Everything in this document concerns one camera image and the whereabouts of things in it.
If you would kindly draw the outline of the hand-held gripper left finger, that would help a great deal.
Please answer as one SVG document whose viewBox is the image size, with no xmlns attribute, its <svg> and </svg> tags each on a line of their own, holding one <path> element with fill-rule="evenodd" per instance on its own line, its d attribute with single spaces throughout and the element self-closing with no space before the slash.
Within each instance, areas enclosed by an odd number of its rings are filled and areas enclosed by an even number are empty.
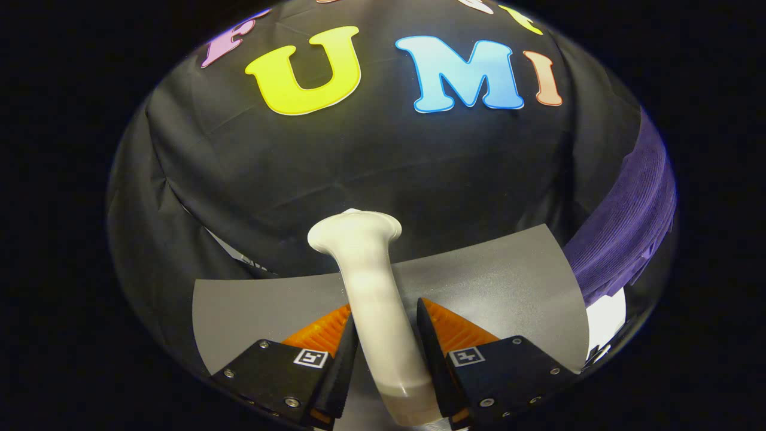
<svg viewBox="0 0 766 431">
<path fill-rule="evenodd" d="M 351 308 L 343 305 L 284 341 L 255 341 L 211 379 L 287 426 L 332 429 L 345 409 L 358 345 Z"/>
</svg>

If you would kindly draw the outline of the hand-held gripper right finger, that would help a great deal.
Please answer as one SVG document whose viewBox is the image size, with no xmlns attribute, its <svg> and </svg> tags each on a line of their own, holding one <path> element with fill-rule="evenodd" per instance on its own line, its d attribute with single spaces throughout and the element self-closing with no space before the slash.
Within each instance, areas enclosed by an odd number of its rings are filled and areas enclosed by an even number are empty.
<svg viewBox="0 0 766 431">
<path fill-rule="evenodd" d="M 452 429 L 509 429 L 576 380 L 521 335 L 498 338 L 427 298 L 417 325 L 440 414 Z"/>
</svg>

